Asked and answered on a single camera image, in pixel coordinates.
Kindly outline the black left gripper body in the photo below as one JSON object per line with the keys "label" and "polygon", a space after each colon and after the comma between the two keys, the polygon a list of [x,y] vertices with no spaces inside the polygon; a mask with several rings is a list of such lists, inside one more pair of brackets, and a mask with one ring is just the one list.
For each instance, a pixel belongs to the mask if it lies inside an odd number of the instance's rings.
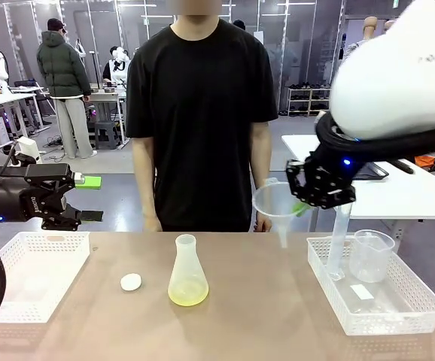
{"label": "black left gripper body", "polygon": [[66,176],[1,177],[0,223],[26,222],[34,217],[59,223],[65,211],[63,198],[67,191]]}

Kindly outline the clear plastic funnel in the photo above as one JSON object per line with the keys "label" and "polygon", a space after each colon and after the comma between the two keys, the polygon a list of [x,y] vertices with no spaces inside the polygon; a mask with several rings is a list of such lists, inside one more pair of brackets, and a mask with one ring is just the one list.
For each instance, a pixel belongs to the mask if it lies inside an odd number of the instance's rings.
{"label": "clear plastic funnel", "polygon": [[258,189],[252,197],[257,212],[269,218],[282,248],[287,248],[287,232],[294,218],[309,208],[291,193],[288,182],[272,182]]}

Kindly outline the clear plastic beaker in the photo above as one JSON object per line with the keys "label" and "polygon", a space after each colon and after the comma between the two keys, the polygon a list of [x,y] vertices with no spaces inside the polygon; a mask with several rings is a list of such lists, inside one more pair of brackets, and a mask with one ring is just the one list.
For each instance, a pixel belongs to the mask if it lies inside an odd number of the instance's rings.
{"label": "clear plastic beaker", "polygon": [[349,270],[359,281],[373,284],[385,279],[395,241],[371,229],[356,231],[351,242]]}

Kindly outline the white round stopper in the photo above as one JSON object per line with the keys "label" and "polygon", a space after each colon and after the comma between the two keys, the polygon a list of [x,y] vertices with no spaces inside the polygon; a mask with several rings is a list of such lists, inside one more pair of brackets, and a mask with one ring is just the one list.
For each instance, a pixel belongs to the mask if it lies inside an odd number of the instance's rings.
{"label": "white round stopper", "polygon": [[126,292],[132,292],[140,288],[142,285],[141,275],[137,273],[129,273],[120,279],[121,289]]}

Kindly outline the white perforated plastic basket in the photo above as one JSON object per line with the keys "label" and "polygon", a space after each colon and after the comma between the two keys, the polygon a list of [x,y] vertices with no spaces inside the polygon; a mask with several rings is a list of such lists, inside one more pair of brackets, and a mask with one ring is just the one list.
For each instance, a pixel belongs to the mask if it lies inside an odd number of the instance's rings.
{"label": "white perforated plastic basket", "polygon": [[0,323],[47,323],[90,255],[88,232],[19,232],[1,250]]}
{"label": "white perforated plastic basket", "polygon": [[352,237],[340,262],[344,276],[327,271],[331,237],[308,238],[308,263],[346,335],[411,335],[435,330],[435,293],[395,253],[385,278],[366,283],[349,271]]}

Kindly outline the translucent white Erlenmeyer flask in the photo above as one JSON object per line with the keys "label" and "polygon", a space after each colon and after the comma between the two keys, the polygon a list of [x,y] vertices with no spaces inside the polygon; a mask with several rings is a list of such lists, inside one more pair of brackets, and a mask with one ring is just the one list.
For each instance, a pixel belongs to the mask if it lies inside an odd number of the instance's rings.
{"label": "translucent white Erlenmeyer flask", "polygon": [[196,238],[190,234],[175,239],[176,257],[169,280],[168,296],[182,307],[192,307],[204,301],[209,287],[196,250]]}

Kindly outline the person's left forearm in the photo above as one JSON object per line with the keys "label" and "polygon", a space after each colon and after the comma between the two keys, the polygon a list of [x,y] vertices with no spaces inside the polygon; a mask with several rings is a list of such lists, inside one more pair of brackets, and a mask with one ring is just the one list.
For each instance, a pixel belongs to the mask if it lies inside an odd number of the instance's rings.
{"label": "person's left forearm", "polygon": [[272,156],[272,139],[268,123],[251,126],[251,173],[256,189],[266,185]]}

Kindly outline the person's right forearm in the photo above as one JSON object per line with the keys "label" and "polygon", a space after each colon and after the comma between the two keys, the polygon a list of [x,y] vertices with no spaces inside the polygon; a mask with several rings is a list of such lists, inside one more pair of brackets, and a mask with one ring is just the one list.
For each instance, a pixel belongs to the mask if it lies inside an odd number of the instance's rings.
{"label": "person's right forearm", "polygon": [[141,209],[146,220],[157,219],[154,205],[154,139],[134,138],[132,140],[132,160],[135,179],[141,200]]}

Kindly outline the person's left hand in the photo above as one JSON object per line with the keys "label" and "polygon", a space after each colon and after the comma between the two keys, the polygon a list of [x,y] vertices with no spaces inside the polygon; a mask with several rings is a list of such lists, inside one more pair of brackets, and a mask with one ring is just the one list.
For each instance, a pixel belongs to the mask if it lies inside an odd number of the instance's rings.
{"label": "person's left hand", "polygon": [[272,221],[262,215],[261,213],[257,213],[256,220],[254,224],[254,232],[269,232],[272,228]]}

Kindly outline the person's right hand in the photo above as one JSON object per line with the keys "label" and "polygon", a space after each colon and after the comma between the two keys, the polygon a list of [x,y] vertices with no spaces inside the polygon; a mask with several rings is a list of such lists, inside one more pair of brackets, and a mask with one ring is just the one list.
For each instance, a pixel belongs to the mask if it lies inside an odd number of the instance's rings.
{"label": "person's right hand", "polygon": [[143,230],[145,232],[162,232],[163,228],[156,214],[145,214],[143,216]]}

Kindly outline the white shoe rack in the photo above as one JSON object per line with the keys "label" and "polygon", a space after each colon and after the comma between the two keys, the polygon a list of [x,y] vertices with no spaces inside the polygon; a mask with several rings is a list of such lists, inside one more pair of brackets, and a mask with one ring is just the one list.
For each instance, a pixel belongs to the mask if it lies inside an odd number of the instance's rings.
{"label": "white shoe rack", "polygon": [[330,104],[330,85],[308,82],[292,84],[287,88],[287,110],[290,117],[317,115],[327,111]]}

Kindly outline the white desk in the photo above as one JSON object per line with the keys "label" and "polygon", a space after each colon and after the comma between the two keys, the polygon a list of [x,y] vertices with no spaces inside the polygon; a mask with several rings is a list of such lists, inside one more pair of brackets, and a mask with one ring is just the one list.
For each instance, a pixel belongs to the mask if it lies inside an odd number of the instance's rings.
{"label": "white desk", "polygon": [[34,93],[0,94],[0,149],[21,136],[29,137],[23,114],[34,133],[49,129],[42,123]]}

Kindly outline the grey workbench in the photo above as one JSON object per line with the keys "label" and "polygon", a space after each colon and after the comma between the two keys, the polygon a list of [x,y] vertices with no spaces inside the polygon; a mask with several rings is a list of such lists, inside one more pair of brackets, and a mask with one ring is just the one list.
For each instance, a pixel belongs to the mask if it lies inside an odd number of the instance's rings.
{"label": "grey workbench", "polygon": [[115,122],[120,145],[117,149],[125,147],[129,139],[125,135],[126,120],[126,92],[123,87],[105,87],[92,89],[90,105],[94,107],[94,120],[97,122]]}

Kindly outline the person in green puffer jacket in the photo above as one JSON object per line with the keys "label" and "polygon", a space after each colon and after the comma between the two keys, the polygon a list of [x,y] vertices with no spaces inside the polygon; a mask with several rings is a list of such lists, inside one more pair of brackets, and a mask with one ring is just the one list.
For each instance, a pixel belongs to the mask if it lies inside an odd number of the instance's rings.
{"label": "person in green puffer jacket", "polygon": [[47,21],[36,55],[41,76],[56,106],[56,116],[65,155],[87,159],[96,155],[92,148],[84,103],[91,87],[78,52],[65,40],[65,25],[57,18]]}

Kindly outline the person in black T-shirt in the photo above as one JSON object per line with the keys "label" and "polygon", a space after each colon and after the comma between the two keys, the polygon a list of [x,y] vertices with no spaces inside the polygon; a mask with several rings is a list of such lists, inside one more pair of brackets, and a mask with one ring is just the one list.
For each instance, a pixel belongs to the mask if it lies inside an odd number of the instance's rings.
{"label": "person in black T-shirt", "polygon": [[136,51],[126,134],[154,139],[162,232],[254,231],[251,126],[278,116],[269,55],[222,0],[166,0],[175,21]]}

